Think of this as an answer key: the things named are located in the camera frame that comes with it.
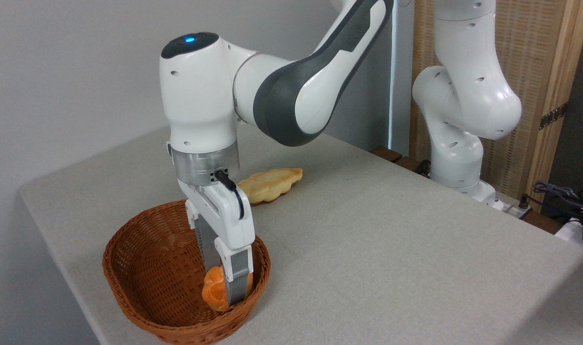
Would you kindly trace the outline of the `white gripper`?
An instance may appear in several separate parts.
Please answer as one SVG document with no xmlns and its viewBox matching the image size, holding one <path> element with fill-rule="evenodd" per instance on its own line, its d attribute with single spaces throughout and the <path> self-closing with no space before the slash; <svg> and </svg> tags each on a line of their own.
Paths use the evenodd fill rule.
<svg viewBox="0 0 583 345">
<path fill-rule="evenodd" d="M 178 180 L 178 185 L 187 197 L 187 218 L 205 271 L 222 264 L 228 304 L 240 303 L 247 297 L 248 276 L 254 272 L 255 228 L 246 194 L 237 189 L 237 197 L 221 182 L 196 186 Z"/>
</svg>

